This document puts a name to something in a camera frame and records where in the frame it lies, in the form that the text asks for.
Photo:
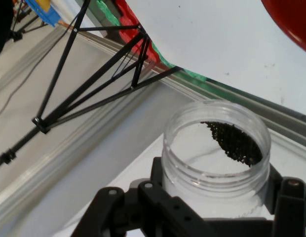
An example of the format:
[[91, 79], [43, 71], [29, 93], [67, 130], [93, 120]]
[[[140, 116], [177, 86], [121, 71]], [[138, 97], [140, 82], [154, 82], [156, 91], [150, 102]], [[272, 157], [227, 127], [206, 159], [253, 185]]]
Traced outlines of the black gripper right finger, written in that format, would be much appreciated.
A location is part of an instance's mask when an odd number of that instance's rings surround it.
[[306, 236], [306, 183], [294, 177], [283, 177], [269, 166], [265, 207], [274, 216], [272, 237]]

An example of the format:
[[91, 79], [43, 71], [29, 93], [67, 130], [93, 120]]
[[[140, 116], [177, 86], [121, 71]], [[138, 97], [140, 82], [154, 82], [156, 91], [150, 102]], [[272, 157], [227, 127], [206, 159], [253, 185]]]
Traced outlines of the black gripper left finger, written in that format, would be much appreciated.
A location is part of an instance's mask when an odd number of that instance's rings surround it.
[[74, 237], [123, 237], [140, 229], [147, 237], [216, 237], [206, 223], [179, 197], [162, 187], [161, 158], [153, 159], [149, 180], [124, 192], [100, 189], [72, 233]]

